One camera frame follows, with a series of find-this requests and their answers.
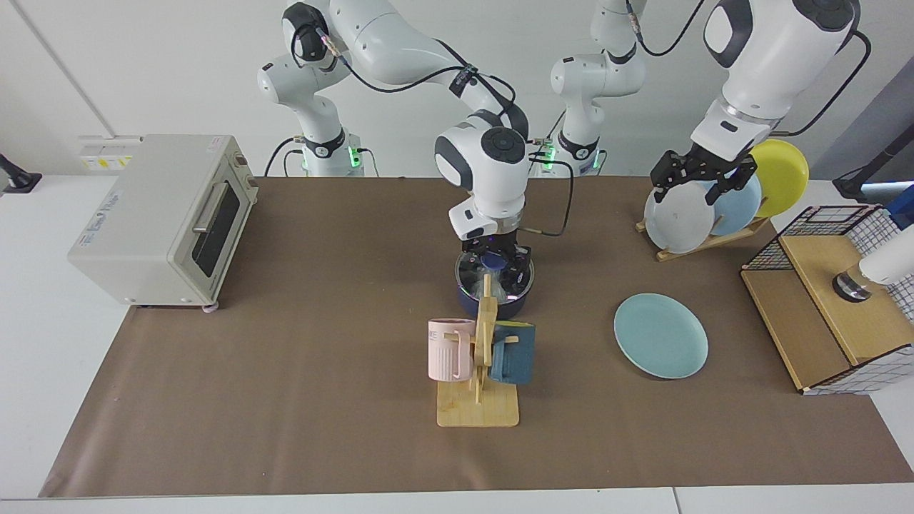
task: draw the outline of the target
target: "white plate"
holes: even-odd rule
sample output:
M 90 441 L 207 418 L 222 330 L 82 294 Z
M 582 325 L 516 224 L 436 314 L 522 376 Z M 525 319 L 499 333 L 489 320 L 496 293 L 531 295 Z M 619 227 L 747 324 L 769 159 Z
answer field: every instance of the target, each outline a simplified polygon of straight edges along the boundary
M 705 242 L 714 226 L 714 208 L 705 202 L 705 188 L 688 182 L 667 191 L 664 201 L 654 201 L 654 191 L 644 205 L 644 225 L 651 241 L 671 253 L 689 253 Z

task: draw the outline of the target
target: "blue mug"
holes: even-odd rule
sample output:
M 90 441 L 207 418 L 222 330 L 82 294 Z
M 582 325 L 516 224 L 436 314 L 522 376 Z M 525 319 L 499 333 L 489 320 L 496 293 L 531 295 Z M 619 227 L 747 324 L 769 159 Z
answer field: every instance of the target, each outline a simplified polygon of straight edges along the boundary
M 489 378 L 506 384 L 523 385 L 533 379 L 533 349 L 537 328 L 529 323 L 495 323 L 492 367 Z

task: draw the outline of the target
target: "blue object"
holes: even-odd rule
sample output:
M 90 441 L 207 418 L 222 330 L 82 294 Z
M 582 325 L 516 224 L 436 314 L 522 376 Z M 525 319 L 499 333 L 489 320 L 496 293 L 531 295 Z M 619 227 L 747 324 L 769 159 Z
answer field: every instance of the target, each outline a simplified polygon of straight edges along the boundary
M 489 378 L 506 384 L 523 385 L 533 379 L 534 339 L 537 328 L 528 323 L 501 321 L 495 324 L 492 367 Z M 520 339 L 505 343 L 508 336 Z
M 702 182 L 705 189 L 711 189 L 717 182 Z M 761 205 L 761 182 L 755 175 L 746 186 L 737 191 L 731 189 L 714 202 L 714 219 L 722 219 L 711 229 L 711 235 L 728 236 L 745 229 L 759 212 Z
M 619 348 L 632 364 L 662 379 L 683 379 L 707 360 L 707 335 L 690 310 L 662 294 L 636 294 L 613 321 Z
M 886 205 L 886 209 L 902 230 L 914 223 L 914 186 L 905 189 L 898 198 Z
M 483 266 L 485 266 L 486 269 L 492 270 L 494 272 L 500 272 L 508 265 L 507 261 L 497 253 L 488 252 L 479 260 L 483 263 Z

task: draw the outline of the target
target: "white table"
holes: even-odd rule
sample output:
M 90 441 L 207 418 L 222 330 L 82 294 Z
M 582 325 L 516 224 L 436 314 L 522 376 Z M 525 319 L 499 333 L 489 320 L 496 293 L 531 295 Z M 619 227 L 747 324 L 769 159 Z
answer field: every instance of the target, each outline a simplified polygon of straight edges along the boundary
M 113 177 L 45 177 L 25 196 L 0 198 L 0 514 L 7 512 L 420 512 L 675 514 L 684 512 L 909 512 L 914 484 L 827 487 L 687 487 L 573 491 L 208 498 L 34 498 L 82 404 L 127 307 L 66 260 Z M 812 183 L 803 205 L 840 199 Z M 793 214 L 775 220 L 780 228 Z M 874 400 L 909 462 L 914 383 Z

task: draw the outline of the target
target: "plate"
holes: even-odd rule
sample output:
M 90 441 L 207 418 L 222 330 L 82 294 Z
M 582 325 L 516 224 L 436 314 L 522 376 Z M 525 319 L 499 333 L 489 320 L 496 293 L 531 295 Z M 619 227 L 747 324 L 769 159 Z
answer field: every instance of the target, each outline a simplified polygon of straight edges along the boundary
M 714 225 L 714 208 L 705 202 L 705 188 L 695 182 L 672 187 L 664 201 L 654 201 L 654 192 L 644 205 L 644 226 L 661 250 L 689 253 L 705 242 Z
M 759 166 L 755 175 L 765 197 L 758 216 L 770 218 L 793 207 L 809 183 L 809 164 L 802 152 L 786 141 L 769 139 L 749 153 Z
M 625 357 L 655 377 L 684 379 L 705 365 L 705 329 L 669 296 L 636 294 L 619 305 L 612 324 Z
M 716 183 L 705 181 L 701 184 L 705 187 L 705 191 L 708 191 Z M 739 191 L 731 189 L 714 202 L 714 220 L 716 224 L 711 229 L 711 235 L 728 236 L 745 229 L 755 219 L 760 205 L 761 182 L 759 182 L 758 177 L 753 175 L 743 189 Z

